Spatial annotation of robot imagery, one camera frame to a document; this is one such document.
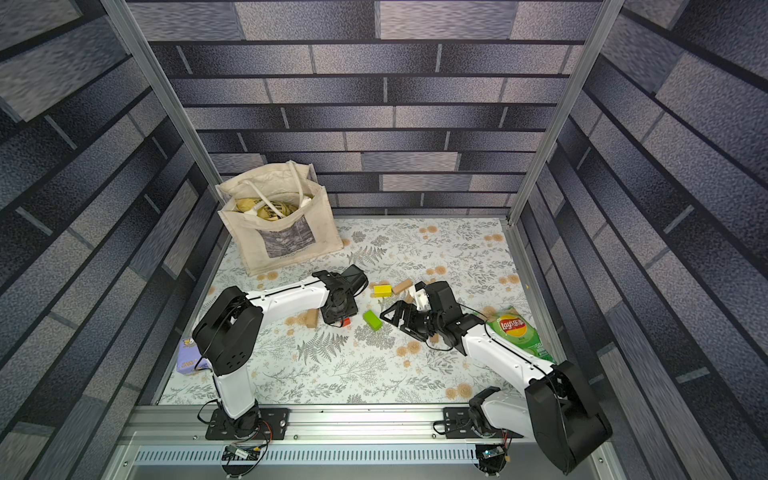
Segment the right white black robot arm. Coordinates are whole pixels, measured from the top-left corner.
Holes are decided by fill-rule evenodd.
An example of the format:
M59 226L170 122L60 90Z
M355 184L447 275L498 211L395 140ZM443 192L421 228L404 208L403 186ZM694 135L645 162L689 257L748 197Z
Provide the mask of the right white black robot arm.
M412 300L399 300L381 320L415 340L443 343L494 371L523 395L512 398L488 387L469 402L471 428L480 436L509 431L533 440L563 474L608 441L613 429L581 369L526 352L494 332L487 317L460 304L445 281L418 283Z

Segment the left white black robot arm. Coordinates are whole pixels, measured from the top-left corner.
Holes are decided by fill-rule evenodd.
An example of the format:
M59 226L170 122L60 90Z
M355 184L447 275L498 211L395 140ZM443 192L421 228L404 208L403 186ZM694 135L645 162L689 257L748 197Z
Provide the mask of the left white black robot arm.
M351 265L341 273L321 270L271 290L226 288L192 332L217 394L206 438L245 440L264 425L247 362L265 321L317 310L327 325L340 327L358 313L356 297L367 286L365 273Z

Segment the natural wood block centre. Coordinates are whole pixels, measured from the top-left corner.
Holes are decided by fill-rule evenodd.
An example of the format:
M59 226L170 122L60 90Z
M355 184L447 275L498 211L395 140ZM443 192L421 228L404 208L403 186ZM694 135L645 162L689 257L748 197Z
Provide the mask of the natural wood block centre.
M402 292L406 291L408 288L413 286L413 282L408 279L400 282L399 284L392 287L392 293L394 295L399 295Z

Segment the natural wood block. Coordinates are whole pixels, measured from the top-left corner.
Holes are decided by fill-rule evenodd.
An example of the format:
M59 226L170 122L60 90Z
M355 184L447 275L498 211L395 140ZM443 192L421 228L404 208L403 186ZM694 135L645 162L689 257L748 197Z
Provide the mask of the natural wood block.
M307 328L315 329L318 325L319 311L317 309L308 310L304 314L304 325Z
M399 295L402 292L406 291L408 288L413 286L413 282L408 279L400 282L399 284L392 287L392 293L394 295Z

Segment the natural wood block left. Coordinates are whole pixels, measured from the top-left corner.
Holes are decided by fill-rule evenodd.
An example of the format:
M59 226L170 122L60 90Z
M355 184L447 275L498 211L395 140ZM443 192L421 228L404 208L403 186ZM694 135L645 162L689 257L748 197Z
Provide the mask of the natural wood block left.
M318 325L319 311L317 309L308 310L304 314L304 325L307 328L315 329Z

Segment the green block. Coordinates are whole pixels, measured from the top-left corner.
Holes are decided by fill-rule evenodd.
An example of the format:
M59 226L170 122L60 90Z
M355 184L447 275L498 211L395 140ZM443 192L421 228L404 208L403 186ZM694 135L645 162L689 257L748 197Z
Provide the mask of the green block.
M366 311L362 318L373 331L379 331L383 326L382 320L371 310Z

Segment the yellow block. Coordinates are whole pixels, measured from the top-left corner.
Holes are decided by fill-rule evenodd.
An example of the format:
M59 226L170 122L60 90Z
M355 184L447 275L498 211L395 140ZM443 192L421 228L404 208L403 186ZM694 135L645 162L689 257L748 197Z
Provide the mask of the yellow block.
M375 285L372 296L374 298L389 298L393 295L393 287L388 284Z

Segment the green chips bag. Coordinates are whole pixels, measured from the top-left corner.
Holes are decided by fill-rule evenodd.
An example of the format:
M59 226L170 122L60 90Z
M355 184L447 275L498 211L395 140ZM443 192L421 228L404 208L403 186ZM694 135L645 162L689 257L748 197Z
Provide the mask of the green chips bag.
M503 346L513 348L529 359L554 362L537 329L515 307L494 312L486 320L486 325Z

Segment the beige canvas tote bag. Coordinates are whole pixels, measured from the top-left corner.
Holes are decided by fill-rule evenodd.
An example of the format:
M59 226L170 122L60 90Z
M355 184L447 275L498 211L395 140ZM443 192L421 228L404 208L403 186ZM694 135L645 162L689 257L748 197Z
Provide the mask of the beige canvas tote bag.
M312 164L267 164L216 186L218 215L249 276L343 248L330 198Z

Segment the circuit board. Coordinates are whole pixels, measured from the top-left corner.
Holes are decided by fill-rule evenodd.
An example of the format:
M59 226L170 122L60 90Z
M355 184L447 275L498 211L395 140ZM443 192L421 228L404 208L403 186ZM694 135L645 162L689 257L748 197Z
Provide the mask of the circuit board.
M224 447L221 461L230 463L235 461L258 461L261 457L262 447L260 446L238 446L234 444Z
M507 461L507 449L502 445L477 445L476 454L478 461Z

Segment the purple tissue pack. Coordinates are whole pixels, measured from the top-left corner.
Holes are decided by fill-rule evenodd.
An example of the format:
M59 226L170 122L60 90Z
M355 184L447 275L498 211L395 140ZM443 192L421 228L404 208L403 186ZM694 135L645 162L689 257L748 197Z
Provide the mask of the purple tissue pack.
M178 344L176 371L181 375L190 375L210 369L210 363L202 356L197 343L192 338L181 339Z

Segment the left circuit board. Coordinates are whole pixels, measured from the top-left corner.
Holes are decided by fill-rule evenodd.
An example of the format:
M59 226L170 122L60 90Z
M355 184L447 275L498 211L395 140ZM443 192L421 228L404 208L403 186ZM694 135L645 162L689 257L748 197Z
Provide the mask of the left circuit board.
M258 461L261 457L262 447L260 446L238 446L234 444L224 447L221 461L230 463L235 461Z

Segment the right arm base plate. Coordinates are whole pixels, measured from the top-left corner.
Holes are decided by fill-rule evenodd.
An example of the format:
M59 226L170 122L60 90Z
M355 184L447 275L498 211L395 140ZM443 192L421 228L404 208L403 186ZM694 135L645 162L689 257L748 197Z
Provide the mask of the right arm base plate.
M495 429L469 406L444 407L442 419L432 423L436 435L448 439L522 439L511 430Z

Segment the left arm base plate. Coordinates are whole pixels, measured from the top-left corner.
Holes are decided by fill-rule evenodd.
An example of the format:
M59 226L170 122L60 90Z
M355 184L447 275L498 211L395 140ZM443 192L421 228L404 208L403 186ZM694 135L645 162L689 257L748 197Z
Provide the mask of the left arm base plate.
M291 410L253 407L238 419L230 418L217 407L206 421L206 440L245 441L252 438L283 440Z

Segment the aluminium front rail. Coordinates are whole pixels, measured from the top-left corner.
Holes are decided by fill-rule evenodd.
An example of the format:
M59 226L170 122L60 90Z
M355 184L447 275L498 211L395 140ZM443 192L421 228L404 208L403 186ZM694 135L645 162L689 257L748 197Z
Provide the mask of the aluminium front rail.
M459 405L289 405L283 440L206 440L211 407L138 407L106 479L561 479L533 440L448 439L432 423ZM260 446L258 461L221 461L226 445ZM477 445L507 461L478 461Z

